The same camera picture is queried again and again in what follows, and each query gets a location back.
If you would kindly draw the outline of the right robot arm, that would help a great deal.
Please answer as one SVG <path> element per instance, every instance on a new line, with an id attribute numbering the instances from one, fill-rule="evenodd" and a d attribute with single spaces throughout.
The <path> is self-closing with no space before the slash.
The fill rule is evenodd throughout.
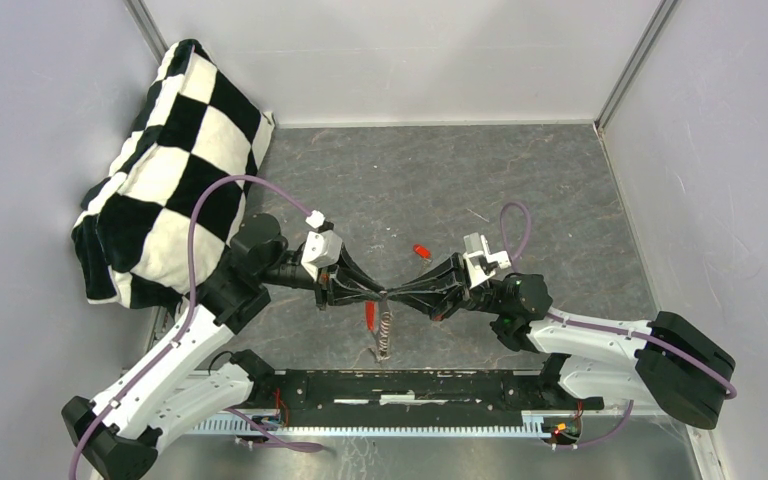
<path id="1" fill-rule="evenodd" d="M 660 311 L 652 320 L 613 320 L 554 307 L 544 277 L 509 273 L 456 254 L 420 277 L 386 291 L 387 299 L 442 321 L 459 310 L 494 315 L 491 329 L 507 349 L 544 354 L 540 400 L 562 408 L 600 397 L 655 405 L 695 428 L 716 427 L 737 396 L 734 359 L 684 317 Z"/>

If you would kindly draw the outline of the key with red tag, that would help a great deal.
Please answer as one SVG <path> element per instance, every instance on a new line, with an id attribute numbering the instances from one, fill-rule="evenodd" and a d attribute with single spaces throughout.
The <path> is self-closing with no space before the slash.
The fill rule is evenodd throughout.
<path id="1" fill-rule="evenodd" d="M 412 249 L 413 252 L 421 259 L 423 269 L 431 266 L 433 255 L 428 248 L 421 244 L 414 244 Z"/>

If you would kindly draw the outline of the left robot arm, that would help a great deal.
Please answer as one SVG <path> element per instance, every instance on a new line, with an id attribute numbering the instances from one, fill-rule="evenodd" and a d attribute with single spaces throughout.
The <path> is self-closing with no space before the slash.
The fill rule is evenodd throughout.
<path id="1" fill-rule="evenodd" d="M 242 402 L 266 405 L 273 379 L 239 359 L 192 387 L 180 385 L 266 308 L 270 285 L 310 289 L 323 306 L 376 301 L 385 292 L 353 262 L 329 222 L 291 251 L 273 216 L 252 217 L 161 341 L 93 399 L 64 406 L 77 454 L 105 479 L 140 479 L 201 421 Z"/>

